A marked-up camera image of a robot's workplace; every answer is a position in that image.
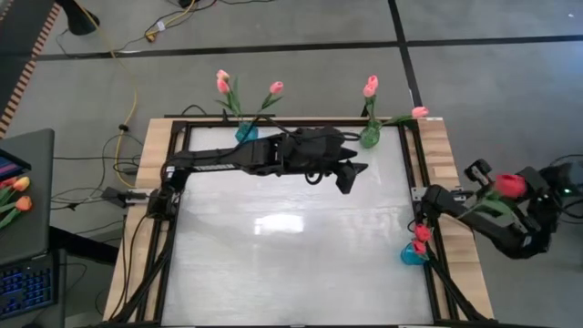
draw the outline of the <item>wooden edge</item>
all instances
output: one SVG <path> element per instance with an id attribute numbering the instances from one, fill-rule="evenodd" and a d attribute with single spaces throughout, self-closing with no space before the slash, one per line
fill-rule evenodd
<path id="1" fill-rule="evenodd" d="M 362 120 L 367 118 L 273 118 L 278 121 L 287 120 Z M 156 188 L 159 186 L 159 171 L 168 154 L 168 145 L 170 140 L 170 130 L 172 122 L 180 121 L 198 121 L 213 122 L 221 121 L 221 118 L 154 118 L 150 120 L 148 134 L 144 142 L 138 176 L 136 179 L 137 188 Z M 419 128 L 424 145 L 425 161 L 429 169 L 429 176 L 432 183 L 438 183 L 448 188 L 456 187 L 459 184 L 457 171 L 455 170 L 454 158 L 449 146 L 449 139 L 445 131 L 445 124 L 440 118 L 420 119 Z M 420 169 L 414 151 L 411 133 L 407 133 L 412 162 L 414 163 L 414 174 L 416 179 L 420 179 Z M 139 220 L 144 215 L 145 206 L 136 206 L 129 210 L 127 217 L 127 226 L 125 230 L 125 253 L 129 261 L 129 243 L 136 230 Z M 449 263 L 450 272 L 454 281 L 458 284 L 460 290 L 465 294 L 476 309 L 483 315 L 492 317 L 492 308 L 487 295 L 486 284 L 482 275 L 479 259 L 477 258 L 476 244 L 471 232 L 452 223 L 449 220 L 440 220 L 442 235 L 444 237 L 445 250 Z M 141 283 L 146 258 L 148 256 L 148 247 L 151 238 L 153 221 L 146 219 L 136 237 L 134 252 L 132 254 L 132 270 L 129 277 L 129 295 L 138 288 Z M 160 234 L 158 253 L 166 239 L 166 233 Z M 119 297 L 123 290 L 124 272 L 123 272 L 123 252 L 118 255 L 116 269 L 107 297 L 107 305 L 104 311 L 104 320 L 109 319 L 118 304 Z M 435 276 L 435 285 L 438 291 L 440 309 L 446 313 L 445 294 L 443 285 Z M 158 296 L 159 276 L 153 282 L 148 295 L 148 306 L 145 314 L 146 320 L 154 318 L 156 299 Z"/>
<path id="2" fill-rule="evenodd" d="M 453 189 L 459 186 L 454 156 L 447 137 L 445 123 L 439 118 L 419 119 L 419 129 L 424 148 L 425 163 L 432 184 Z M 413 143 L 413 134 L 407 132 L 407 143 L 413 163 L 414 177 L 421 185 L 421 172 Z M 482 266 L 477 255 L 474 234 L 453 218 L 442 215 L 439 219 L 445 246 L 445 255 L 450 275 L 469 302 L 484 316 L 493 318 L 492 306 L 488 297 Z M 444 285 L 434 273 L 437 301 L 442 318 L 448 319 Z"/>

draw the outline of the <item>green glass vase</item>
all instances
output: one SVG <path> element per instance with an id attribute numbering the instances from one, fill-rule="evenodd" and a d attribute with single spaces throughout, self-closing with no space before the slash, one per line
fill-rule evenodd
<path id="1" fill-rule="evenodd" d="M 370 120 L 368 125 L 361 131 L 360 143 L 363 148 L 369 149 L 374 147 L 381 139 L 381 127 L 383 124 L 380 121 Z"/>

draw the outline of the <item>white board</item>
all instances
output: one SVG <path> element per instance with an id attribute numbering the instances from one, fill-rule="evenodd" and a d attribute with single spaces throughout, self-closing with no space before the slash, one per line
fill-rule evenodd
<path id="1" fill-rule="evenodd" d="M 234 147 L 234 133 L 194 128 L 189 149 Z M 369 164 L 349 195 L 334 176 L 310 186 L 301 175 L 191 174 L 163 325 L 430 323 L 423 268 L 400 260 L 413 211 L 398 131 L 383 128 L 373 149 L 344 146 Z"/>

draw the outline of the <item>teal vase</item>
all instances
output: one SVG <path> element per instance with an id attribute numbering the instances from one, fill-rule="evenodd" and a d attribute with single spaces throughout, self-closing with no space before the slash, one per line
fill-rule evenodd
<path id="1" fill-rule="evenodd" d="M 426 259 L 415 254 L 413 244 L 409 242 L 401 251 L 401 261 L 407 265 L 421 265 L 425 263 Z"/>
<path id="2" fill-rule="evenodd" d="M 245 142 L 249 140 L 255 140 L 259 135 L 259 130 L 257 126 L 251 124 L 251 122 L 239 122 L 239 128 L 237 133 L 235 133 L 235 138 L 239 142 Z"/>

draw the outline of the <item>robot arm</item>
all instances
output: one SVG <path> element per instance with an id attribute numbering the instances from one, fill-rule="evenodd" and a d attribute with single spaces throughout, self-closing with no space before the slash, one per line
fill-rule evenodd
<path id="1" fill-rule="evenodd" d="M 184 190 L 188 176 L 197 172 L 239 169 L 261 177 L 303 174 L 312 185 L 334 174 L 340 192 L 348 194 L 356 175 L 368 167 L 348 160 L 357 152 L 343 148 L 342 144 L 358 139 L 348 136 L 351 134 L 332 127 L 298 128 L 242 142 L 232 149 L 178 152 L 162 168 L 162 184 L 150 196 L 148 214 L 153 217 L 173 214 L 174 196 Z"/>
<path id="2" fill-rule="evenodd" d="M 475 162 L 465 171 L 469 179 L 481 184 L 482 188 L 475 195 L 477 199 L 493 188 L 493 182 L 487 176 L 488 171 L 489 167 L 483 160 Z M 513 210 L 512 214 L 494 210 L 487 214 L 468 212 L 466 206 L 455 200 L 455 192 L 433 185 L 422 197 L 417 223 L 423 217 L 438 218 L 444 213 L 459 218 L 465 225 L 487 237 L 509 258 L 527 259 L 546 252 L 561 213 L 560 197 L 549 187 L 549 182 L 552 185 L 556 177 L 549 173 L 548 169 L 536 171 L 530 167 L 517 173 L 525 179 L 527 192 L 519 199 L 503 198 L 503 202 Z M 526 206 L 526 213 L 519 206 Z"/>

